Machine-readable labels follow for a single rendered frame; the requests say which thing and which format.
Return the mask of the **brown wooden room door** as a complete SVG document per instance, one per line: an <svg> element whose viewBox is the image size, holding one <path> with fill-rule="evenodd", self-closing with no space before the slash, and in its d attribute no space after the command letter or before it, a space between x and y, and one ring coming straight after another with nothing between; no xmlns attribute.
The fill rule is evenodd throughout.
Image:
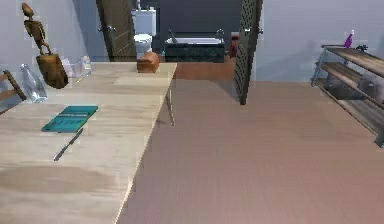
<svg viewBox="0 0 384 224"><path fill-rule="evenodd" d="M101 27L112 26L116 31L104 31L103 37L111 62L136 60L134 25L131 10L134 0L96 0Z"/></svg>

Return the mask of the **dark grey box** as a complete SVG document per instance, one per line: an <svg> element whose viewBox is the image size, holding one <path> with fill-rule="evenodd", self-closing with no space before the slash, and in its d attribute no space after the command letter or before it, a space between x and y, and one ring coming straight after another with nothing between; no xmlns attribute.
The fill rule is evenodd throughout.
<svg viewBox="0 0 384 224"><path fill-rule="evenodd" d="M328 75L324 88L338 100L361 100L363 96L332 75Z"/></svg>

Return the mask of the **brown bread loaf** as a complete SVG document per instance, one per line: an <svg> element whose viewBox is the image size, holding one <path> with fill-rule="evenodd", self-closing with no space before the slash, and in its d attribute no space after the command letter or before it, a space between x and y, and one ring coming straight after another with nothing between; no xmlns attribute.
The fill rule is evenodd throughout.
<svg viewBox="0 0 384 224"><path fill-rule="evenodd" d="M156 53L146 52L137 61L137 71L139 73L155 73L159 64L159 56Z"/></svg>

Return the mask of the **wooden shelf rack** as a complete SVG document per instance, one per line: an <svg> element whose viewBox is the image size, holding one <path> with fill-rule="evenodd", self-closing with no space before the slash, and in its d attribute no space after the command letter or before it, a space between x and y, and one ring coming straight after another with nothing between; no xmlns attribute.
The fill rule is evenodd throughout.
<svg viewBox="0 0 384 224"><path fill-rule="evenodd" d="M384 148L384 104L380 104L358 88L358 83L366 71L384 78L384 59L368 53L367 50L367 45L350 48L343 45L322 45L322 52L315 63L310 82L372 132L376 136L375 144ZM336 99L324 88L328 75L334 76L360 93L363 99Z"/></svg>

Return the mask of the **brown wooden chair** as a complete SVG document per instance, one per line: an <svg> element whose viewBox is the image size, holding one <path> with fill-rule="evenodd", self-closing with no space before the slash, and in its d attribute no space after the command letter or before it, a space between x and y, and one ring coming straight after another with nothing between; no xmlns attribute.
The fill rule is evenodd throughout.
<svg viewBox="0 0 384 224"><path fill-rule="evenodd" d="M12 86L12 89L0 91L0 102L7 100L8 98L11 98L13 96L18 96L22 101L25 101L27 99L27 96L24 94L21 87L8 70L4 70L3 73L0 75L0 82L4 82L5 80L9 81Z"/></svg>

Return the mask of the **grey pen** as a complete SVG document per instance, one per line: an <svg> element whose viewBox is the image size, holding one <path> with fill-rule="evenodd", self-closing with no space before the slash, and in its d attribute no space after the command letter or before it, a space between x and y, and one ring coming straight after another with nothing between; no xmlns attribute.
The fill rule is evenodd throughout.
<svg viewBox="0 0 384 224"><path fill-rule="evenodd" d="M83 133L83 128L80 129L76 135L56 154L53 161L58 161L62 157L62 155L65 153L65 151L75 143L75 141L79 138L79 136Z"/></svg>

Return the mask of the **purple spray bottle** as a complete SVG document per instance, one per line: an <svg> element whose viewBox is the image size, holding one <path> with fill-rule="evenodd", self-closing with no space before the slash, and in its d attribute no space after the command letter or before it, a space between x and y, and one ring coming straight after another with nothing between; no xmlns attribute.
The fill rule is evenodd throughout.
<svg viewBox="0 0 384 224"><path fill-rule="evenodd" d="M344 43L344 47L345 48L350 48L351 47L352 42L353 42L353 35L354 35L354 33L355 33L355 30L351 30L349 36L345 40L345 43Z"/></svg>

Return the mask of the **dark bathtub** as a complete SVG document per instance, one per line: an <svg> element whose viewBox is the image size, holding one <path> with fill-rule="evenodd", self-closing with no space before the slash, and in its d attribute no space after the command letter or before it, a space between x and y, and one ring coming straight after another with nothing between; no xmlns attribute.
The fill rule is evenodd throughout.
<svg viewBox="0 0 384 224"><path fill-rule="evenodd" d="M168 35L163 50L166 62L224 62L222 29L215 32L173 32L169 29Z"/></svg>

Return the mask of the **white toilet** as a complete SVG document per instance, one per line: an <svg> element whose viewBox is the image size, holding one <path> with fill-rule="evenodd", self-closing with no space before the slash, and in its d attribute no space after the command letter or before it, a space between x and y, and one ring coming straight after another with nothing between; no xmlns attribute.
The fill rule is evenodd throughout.
<svg viewBox="0 0 384 224"><path fill-rule="evenodd" d="M134 24L134 41L137 58L144 53L152 51L152 39L156 35L156 10L151 7L147 10L132 10Z"/></svg>

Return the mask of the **yellow pencil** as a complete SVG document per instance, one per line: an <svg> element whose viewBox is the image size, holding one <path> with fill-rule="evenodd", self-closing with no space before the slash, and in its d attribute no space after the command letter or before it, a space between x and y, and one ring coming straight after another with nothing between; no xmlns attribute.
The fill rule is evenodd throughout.
<svg viewBox="0 0 384 224"><path fill-rule="evenodd" d="M92 71L89 71L89 72L85 73L85 74L82 75L80 78L78 78L78 79L76 80L76 82L77 82L77 83L81 82L85 77L88 77L88 76L91 75L91 74L92 74Z"/></svg>

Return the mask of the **pale wooden table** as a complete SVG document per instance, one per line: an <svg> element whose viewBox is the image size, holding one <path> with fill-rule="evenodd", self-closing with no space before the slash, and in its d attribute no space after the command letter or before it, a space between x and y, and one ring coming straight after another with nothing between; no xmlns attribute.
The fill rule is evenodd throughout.
<svg viewBox="0 0 384 224"><path fill-rule="evenodd" d="M0 224L116 224L175 70L97 62L81 82L48 89L45 102L0 115ZM41 129L67 106L98 110L53 161L78 131Z"/></svg>

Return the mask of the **teal book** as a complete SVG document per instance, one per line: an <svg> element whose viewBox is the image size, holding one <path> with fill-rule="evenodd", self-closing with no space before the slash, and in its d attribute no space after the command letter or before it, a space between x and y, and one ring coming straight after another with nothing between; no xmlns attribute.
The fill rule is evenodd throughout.
<svg viewBox="0 0 384 224"><path fill-rule="evenodd" d="M97 106L67 106L45 124L41 131L76 133L97 110Z"/></svg>

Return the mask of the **dark lattice room door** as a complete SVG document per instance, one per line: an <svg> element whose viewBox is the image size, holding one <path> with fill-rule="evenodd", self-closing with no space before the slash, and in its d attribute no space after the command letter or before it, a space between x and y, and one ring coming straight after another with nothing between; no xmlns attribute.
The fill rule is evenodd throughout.
<svg viewBox="0 0 384 224"><path fill-rule="evenodd" d="M242 0L239 44L236 52L234 84L241 105L245 105L251 79L254 53L260 33L263 0Z"/></svg>

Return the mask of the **clear glass bottle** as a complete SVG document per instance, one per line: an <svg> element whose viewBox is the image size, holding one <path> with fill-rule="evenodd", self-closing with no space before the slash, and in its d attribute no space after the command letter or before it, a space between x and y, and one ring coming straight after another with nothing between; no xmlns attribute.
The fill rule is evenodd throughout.
<svg viewBox="0 0 384 224"><path fill-rule="evenodd" d="M23 74L23 87L32 103L43 103L47 100L45 87L40 78L33 73L27 64L22 64L20 69Z"/></svg>

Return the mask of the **red bin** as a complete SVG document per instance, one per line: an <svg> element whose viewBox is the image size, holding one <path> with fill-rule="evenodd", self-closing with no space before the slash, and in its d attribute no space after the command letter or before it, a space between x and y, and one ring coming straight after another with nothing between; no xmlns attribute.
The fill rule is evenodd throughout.
<svg viewBox="0 0 384 224"><path fill-rule="evenodd" d="M230 47L229 47L229 56L231 58L236 56L238 44L239 44L239 33L238 32L231 32L230 33Z"/></svg>

